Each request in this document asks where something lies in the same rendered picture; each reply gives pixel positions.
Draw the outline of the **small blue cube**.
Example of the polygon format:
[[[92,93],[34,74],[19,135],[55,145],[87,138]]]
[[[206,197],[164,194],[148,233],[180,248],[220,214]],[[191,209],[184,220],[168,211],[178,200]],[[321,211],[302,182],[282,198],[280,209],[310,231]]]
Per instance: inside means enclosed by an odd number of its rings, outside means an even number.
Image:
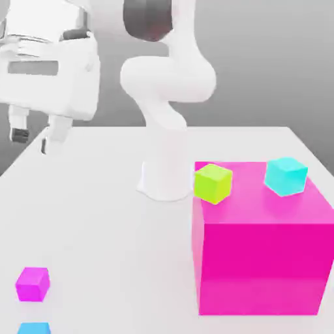
[[[51,330],[47,322],[23,322],[17,334],[51,334]]]

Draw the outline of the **small magenta cube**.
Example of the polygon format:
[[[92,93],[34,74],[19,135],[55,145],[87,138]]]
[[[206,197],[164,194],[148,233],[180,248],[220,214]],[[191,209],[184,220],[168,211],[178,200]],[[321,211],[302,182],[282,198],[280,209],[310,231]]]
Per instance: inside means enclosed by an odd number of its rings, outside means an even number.
[[[43,302],[50,288],[48,269],[46,267],[25,267],[15,287],[20,301]]]

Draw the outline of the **large pink box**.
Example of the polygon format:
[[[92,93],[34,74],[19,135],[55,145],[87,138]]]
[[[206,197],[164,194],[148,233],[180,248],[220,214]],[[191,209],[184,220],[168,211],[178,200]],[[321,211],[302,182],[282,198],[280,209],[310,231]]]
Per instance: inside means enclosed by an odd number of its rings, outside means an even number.
[[[225,162],[232,192],[192,203],[192,253],[201,315],[315,315],[334,262],[334,208],[308,179],[280,197],[264,162]]]

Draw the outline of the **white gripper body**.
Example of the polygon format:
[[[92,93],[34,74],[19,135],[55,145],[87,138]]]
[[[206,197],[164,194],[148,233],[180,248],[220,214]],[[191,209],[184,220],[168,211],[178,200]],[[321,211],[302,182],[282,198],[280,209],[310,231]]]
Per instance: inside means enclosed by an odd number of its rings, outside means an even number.
[[[0,102],[74,120],[97,110],[100,59],[95,38],[0,48]]]

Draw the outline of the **small lime green cube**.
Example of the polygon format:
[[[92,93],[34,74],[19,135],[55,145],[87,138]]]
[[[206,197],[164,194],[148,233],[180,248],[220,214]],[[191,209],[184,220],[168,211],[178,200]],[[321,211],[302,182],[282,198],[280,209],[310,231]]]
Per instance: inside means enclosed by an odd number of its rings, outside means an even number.
[[[194,195],[217,205],[231,193],[233,171],[216,164],[206,164],[194,174]]]

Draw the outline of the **small cyan cube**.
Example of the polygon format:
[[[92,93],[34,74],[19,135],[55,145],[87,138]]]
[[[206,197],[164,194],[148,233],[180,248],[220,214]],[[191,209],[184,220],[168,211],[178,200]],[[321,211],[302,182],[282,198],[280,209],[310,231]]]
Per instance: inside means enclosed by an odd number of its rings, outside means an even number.
[[[293,157],[269,160],[266,164],[264,185],[280,197],[302,193],[308,167]]]

